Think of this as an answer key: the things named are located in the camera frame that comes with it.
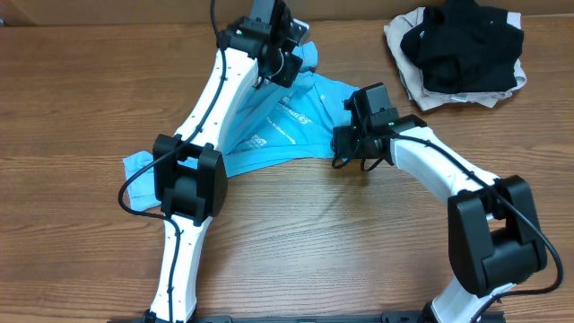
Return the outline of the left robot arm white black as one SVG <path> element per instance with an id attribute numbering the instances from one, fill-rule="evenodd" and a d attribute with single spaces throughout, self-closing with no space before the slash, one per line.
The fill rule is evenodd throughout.
<path id="1" fill-rule="evenodd" d="M 292 85 L 302 64 L 292 51 L 308 35 L 309 26 L 292 18 L 282 0 L 255 1 L 249 15 L 215 32 L 216 57 L 201 96 L 175 135 L 159 135 L 152 148 L 165 244 L 145 321 L 194 317 L 204 238 L 227 194 L 222 150 L 232 120 L 257 83 Z"/>

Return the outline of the light blue printed t-shirt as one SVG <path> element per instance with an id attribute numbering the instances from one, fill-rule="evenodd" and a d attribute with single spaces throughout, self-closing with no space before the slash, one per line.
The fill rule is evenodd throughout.
<path id="1" fill-rule="evenodd" d="M 223 148 L 228 177 L 295 159 L 329 159 L 333 129 L 348 126 L 344 101 L 357 89 L 315 72 L 318 50 L 308 42 L 293 50 L 303 60 L 290 88 L 270 83 L 248 93 Z"/>

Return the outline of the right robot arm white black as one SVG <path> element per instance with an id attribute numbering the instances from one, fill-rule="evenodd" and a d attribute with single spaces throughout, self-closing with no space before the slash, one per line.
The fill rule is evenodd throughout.
<path id="1" fill-rule="evenodd" d="M 387 162 L 418 179 L 448 209 L 453 279 L 422 310 L 387 311 L 382 321 L 504 321 L 487 308 L 547 265 L 529 185 L 519 176 L 502 179 L 474 166 L 422 119 L 400 116 L 383 83 L 353 92 L 343 105 L 351 119 L 334 129 L 334 168 L 353 159 Z"/>

